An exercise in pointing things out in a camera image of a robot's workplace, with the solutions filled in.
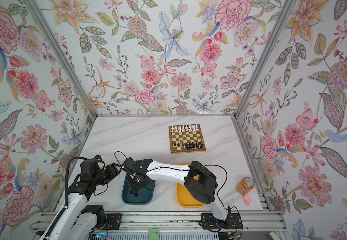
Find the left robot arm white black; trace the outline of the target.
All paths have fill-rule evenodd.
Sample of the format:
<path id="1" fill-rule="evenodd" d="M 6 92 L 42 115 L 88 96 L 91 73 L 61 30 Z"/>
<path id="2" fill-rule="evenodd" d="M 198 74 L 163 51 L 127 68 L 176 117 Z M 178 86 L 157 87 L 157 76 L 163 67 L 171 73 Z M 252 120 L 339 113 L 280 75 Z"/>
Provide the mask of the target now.
<path id="1" fill-rule="evenodd" d="M 70 166 L 74 160 L 83 160 L 83 170 L 68 186 Z M 107 186 L 120 174 L 121 165 L 104 164 L 100 168 L 99 163 L 104 163 L 100 156 L 92 159 L 73 157 L 68 161 L 65 168 L 64 205 L 41 235 L 41 240 L 68 240 L 74 237 L 84 240 L 110 223 L 104 207 L 89 205 L 88 201 L 98 186 Z"/>

